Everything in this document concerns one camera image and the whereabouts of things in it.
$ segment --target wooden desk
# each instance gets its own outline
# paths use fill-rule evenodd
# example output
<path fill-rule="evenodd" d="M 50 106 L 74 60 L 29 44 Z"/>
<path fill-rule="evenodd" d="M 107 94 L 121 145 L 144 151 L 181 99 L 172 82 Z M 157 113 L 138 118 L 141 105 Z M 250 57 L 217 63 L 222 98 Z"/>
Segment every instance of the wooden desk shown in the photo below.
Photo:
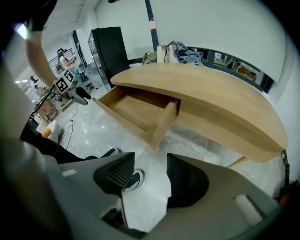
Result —
<path fill-rule="evenodd" d="M 258 163 L 274 158 L 287 146 L 285 128 L 270 103 L 229 74 L 158 63 L 128 69 L 111 81 L 180 99 L 179 124 Z"/>

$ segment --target marble floor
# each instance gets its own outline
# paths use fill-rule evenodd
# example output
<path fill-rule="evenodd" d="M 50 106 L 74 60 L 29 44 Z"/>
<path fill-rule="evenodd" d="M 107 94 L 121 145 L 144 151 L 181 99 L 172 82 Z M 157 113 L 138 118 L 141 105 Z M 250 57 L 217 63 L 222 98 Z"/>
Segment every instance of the marble floor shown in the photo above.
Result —
<path fill-rule="evenodd" d="M 103 86 L 91 93 L 100 98 L 106 93 Z M 118 122 L 92 100 L 88 105 L 73 103 L 61 112 L 56 121 L 66 128 L 70 118 L 75 120 L 65 131 L 61 146 L 80 158 L 100 157 L 112 147 L 135 153 L 135 167 L 145 171 L 142 186 L 123 196 L 129 227 L 149 232 L 164 217 L 171 186 L 166 175 L 166 154 L 176 153 L 205 162 L 228 166 L 240 158 L 235 152 L 201 135 L 174 124 L 167 132 L 158 150 L 154 152 L 142 140 L 122 128 Z M 264 164 L 247 162 L 237 171 L 261 188 L 269 196 L 277 194 L 284 182 L 284 167 L 279 157 Z"/>

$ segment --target wooden drawer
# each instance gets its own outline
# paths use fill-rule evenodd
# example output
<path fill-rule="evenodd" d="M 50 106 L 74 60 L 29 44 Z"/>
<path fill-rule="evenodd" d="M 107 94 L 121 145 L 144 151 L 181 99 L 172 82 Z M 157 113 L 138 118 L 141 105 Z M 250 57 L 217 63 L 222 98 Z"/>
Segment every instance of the wooden drawer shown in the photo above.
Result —
<path fill-rule="evenodd" d="M 130 87 L 116 86 L 100 99 L 93 100 L 154 150 L 178 112 L 177 99 Z"/>

